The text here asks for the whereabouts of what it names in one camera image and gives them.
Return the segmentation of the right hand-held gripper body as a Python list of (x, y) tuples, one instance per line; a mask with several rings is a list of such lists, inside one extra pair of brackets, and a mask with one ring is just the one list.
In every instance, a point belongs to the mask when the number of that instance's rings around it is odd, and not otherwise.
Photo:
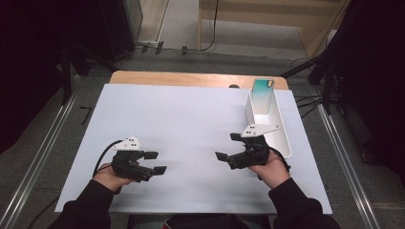
[(265, 138), (265, 134), (278, 131), (279, 125), (249, 124), (240, 135), (245, 139), (245, 150), (236, 155), (228, 156), (228, 165), (231, 169), (244, 169), (253, 165), (265, 165), (269, 151), (273, 151), (277, 156), (281, 153), (270, 147)]

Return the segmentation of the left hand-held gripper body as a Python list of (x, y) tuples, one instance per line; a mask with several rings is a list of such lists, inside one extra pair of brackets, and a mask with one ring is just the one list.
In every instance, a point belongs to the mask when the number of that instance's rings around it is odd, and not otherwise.
[(116, 151), (113, 156), (112, 168), (118, 177), (135, 181), (148, 181), (154, 176), (154, 168), (143, 167), (138, 164), (138, 160), (143, 158), (145, 151), (141, 150), (140, 142), (136, 136), (120, 141), (112, 149)]

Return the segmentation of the white plastic bin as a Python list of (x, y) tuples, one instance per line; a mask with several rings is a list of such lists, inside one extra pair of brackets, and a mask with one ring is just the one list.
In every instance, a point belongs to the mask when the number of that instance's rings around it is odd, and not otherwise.
[(258, 98), (250, 91), (245, 105), (247, 123), (272, 127), (272, 132), (264, 134), (266, 143), (278, 150), (284, 158), (291, 156), (284, 118), (284, 110), (290, 96), (291, 91), (274, 90), (266, 93), (265, 97)]

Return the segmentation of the iridescent phone case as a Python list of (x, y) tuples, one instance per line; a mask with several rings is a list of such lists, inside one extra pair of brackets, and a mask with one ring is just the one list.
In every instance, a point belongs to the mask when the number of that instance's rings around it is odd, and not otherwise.
[(256, 115), (266, 115), (269, 110), (273, 95), (273, 79), (256, 78), (251, 90), (251, 102), (253, 113)]

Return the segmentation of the person's left hand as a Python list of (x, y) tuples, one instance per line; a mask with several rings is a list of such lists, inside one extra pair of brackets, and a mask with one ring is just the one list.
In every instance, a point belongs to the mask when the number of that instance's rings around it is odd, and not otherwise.
[(102, 164), (93, 176), (93, 180), (102, 184), (109, 190), (116, 192), (124, 185), (134, 182), (133, 179), (117, 177), (110, 163)]

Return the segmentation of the person's right hand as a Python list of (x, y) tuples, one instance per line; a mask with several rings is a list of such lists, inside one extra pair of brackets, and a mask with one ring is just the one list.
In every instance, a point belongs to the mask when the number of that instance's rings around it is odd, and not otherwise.
[(248, 169), (260, 177), (270, 189), (278, 187), (290, 178), (283, 160), (273, 151), (269, 151), (265, 165), (253, 165)]

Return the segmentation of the white table cover board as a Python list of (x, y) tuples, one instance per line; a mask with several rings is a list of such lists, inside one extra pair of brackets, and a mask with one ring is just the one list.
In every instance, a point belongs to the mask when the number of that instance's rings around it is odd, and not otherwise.
[(141, 149), (156, 151), (145, 166), (166, 166), (147, 182), (122, 188), (112, 211), (133, 214), (275, 211), (267, 186), (248, 169), (232, 170), (216, 152), (236, 154), (243, 145), (231, 133), (247, 125), (244, 89), (106, 85), (96, 104), (75, 161), (55, 207), (78, 197), (97, 161), (108, 162), (112, 142), (130, 136)]

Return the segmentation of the wooden table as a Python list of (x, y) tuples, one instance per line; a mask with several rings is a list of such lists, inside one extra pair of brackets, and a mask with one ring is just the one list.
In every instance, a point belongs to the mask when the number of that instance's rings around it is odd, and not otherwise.
[(231, 85), (237, 85), (241, 89), (250, 89), (256, 78), (260, 78), (260, 75), (117, 71), (112, 74), (110, 84), (216, 88), (228, 88)]

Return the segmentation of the black metal stand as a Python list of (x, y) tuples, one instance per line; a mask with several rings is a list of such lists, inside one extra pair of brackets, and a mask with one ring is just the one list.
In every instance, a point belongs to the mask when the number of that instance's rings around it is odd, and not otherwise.
[(87, 47), (78, 43), (63, 43), (61, 45), (61, 75), (63, 78), (63, 99), (62, 105), (65, 105), (72, 96), (72, 77), (71, 67), (79, 74), (87, 75), (90, 72), (90, 65), (87, 59), (93, 59), (112, 73), (117, 71), (117, 67), (107, 59), (92, 52)]
[(308, 82), (310, 85), (318, 85), (323, 82), (323, 92), (321, 95), (321, 105), (326, 113), (330, 114), (331, 104), (331, 91), (332, 81), (334, 76), (334, 65), (330, 62), (325, 54), (319, 54), (311, 59), (308, 59), (305, 63), (298, 65), (289, 71), (282, 73), (281, 77), (289, 78), (303, 70), (311, 68), (308, 76)]

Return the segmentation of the black cabinet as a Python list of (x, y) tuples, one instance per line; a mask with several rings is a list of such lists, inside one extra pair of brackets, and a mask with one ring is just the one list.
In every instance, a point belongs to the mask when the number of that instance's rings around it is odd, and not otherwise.
[(140, 0), (99, 0), (106, 26), (105, 56), (117, 61), (135, 49), (143, 13)]

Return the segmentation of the dark curtain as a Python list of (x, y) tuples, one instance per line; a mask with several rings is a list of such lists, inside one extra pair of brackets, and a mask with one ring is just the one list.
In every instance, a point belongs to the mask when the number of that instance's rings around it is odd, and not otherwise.
[(405, 0), (351, 0), (335, 40), (350, 123), (405, 185)]
[(61, 65), (90, 71), (78, 49), (89, 8), (90, 0), (0, 0), (0, 154), (67, 86)]

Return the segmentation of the metal floor rail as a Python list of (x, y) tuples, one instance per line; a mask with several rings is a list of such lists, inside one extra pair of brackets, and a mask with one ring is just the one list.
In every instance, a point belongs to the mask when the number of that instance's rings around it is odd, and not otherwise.
[(328, 132), (331, 144), (336, 153), (345, 179), (351, 190), (353, 200), (366, 229), (381, 229), (376, 214), (372, 208), (372, 204), (363, 188), (363, 185), (360, 182), (357, 173), (355, 172), (350, 157), (348, 156), (342, 139), (335, 127), (332, 116), (327, 114), (323, 105), (318, 106), (318, 112), (321, 115), (324, 126)]
[(24, 207), (33, 185), (53, 148), (53, 145), (68, 117), (76, 100), (77, 92), (74, 92), (67, 102), (60, 107), (58, 113), (49, 129), (45, 138), (43, 139), (35, 157), (30, 164), (26, 174), (23, 176), (22, 181), (16, 188), (11, 201), (8, 204), (5, 214), (0, 219), (0, 229), (12, 229), (16, 223), (22, 208)]

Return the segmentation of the light wooden shelf frame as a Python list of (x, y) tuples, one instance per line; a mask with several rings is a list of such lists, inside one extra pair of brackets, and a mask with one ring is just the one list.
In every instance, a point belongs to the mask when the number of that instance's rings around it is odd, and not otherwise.
[(295, 27), (307, 57), (320, 51), (337, 30), (351, 0), (198, 0), (198, 48), (202, 21), (220, 21)]

